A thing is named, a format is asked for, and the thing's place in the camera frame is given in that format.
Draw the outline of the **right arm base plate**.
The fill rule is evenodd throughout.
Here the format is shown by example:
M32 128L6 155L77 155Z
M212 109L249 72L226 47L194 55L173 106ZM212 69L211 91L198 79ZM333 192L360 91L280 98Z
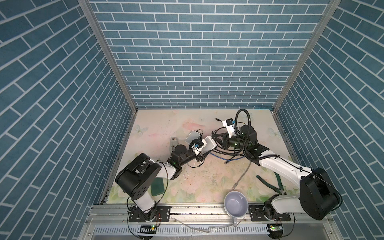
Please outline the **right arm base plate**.
M272 207L265 205L249 205L249 214L252 222L289 222L291 220L289 214L279 214Z

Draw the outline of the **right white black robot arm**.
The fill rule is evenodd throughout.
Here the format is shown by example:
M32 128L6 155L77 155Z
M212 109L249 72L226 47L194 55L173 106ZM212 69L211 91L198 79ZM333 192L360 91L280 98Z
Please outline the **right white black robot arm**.
M315 220L322 220L342 205L343 197L326 170L311 169L282 158L259 144L252 126L244 125L239 130L229 126L226 133L212 133L212 137L224 150L239 150L251 163L275 173L279 184L277 188L257 176L265 186L276 192L263 207L265 217L270 221L286 213L305 213Z

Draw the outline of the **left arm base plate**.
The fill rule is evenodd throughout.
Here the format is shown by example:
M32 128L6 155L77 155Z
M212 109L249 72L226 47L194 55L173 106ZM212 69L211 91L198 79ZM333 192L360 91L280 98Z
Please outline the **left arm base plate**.
M147 213L143 212L139 207L130 207L129 222L144 223L144 222L169 222L171 214L170 206L157 206L152 208Z

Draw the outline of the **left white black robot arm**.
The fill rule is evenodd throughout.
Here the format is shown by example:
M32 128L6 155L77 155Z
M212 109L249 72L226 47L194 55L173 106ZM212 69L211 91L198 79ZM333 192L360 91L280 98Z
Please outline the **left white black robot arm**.
M156 178L174 180L182 173L183 165L188 165L193 160L204 162L209 153L197 149L189 150L184 145L177 145L164 163L156 162L148 155L141 153L117 174L115 182L139 209L147 214L157 204L148 193L148 189Z

